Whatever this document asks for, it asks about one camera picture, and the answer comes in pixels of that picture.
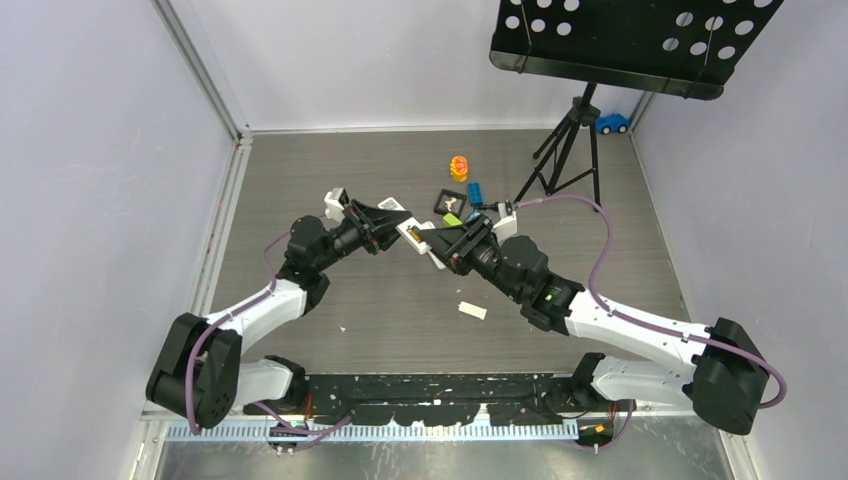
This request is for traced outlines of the white remote control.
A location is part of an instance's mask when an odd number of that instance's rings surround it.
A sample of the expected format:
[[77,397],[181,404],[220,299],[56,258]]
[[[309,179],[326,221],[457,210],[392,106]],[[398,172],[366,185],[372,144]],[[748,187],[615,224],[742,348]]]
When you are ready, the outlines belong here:
[[[384,210],[405,211],[405,208],[394,197],[387,197],[378,204],[378,207]],[[410,227],[417,227],[420,231],[423,231],[434,229],[435,225],[431,221],[419,222],[414,216],[410,216],[396,227],[396,230],[400,233],[401,237],[404,238],[419,255],[428,253],[430,246],[424,240],[422,240],[421,243],[416,242],[408,232]]]
[[446,265],[434,254],[432,250],[428,251],[428,255],[439,271],[443,271],[446,269]]

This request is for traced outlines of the gold green battery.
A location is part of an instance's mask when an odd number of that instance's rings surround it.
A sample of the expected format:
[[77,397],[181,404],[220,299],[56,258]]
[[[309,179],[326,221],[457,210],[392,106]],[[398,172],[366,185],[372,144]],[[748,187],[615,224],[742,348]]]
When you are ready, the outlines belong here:
[[420,230],[417,227],[410,227],[408,229],[410,236],[418,243],[422,242],[422,238],[420,236]]

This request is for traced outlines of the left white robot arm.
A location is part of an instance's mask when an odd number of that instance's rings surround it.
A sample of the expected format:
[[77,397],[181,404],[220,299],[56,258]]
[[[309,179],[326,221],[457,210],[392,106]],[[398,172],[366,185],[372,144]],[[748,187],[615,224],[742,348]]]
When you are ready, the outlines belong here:
[[279,355],[246,362],[244,353],[282,325],[310,313],[323,299],[326,270],[358,249],[376,255],[400,237],[407,210],[381,209],[355,199],[327,209],[336,226],[306,215],[284,234],[284,262],[266,286],[235,305],[171,324],[150,373],[147,401],[187,420],[193,433],[217,426],[235,407],[253,405],[293,414],[306,402],[306,373]]

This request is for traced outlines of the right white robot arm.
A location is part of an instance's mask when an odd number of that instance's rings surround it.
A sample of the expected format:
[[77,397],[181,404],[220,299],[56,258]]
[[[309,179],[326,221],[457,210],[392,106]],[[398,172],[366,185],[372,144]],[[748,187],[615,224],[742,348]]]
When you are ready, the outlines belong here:
[[758,412],[772,405],[764,395],[778,375],[733,320],[683,322],[612,301],[554,273],[528,236],[500,240],[487,218],[414,234],[451,272],[475,272],[492,284],[534,327],[640,356],[630,364],[607,354],[585,355],[570,385],[572,400],[584,410],[619,400],[691,407],[709,425],[747,435]]

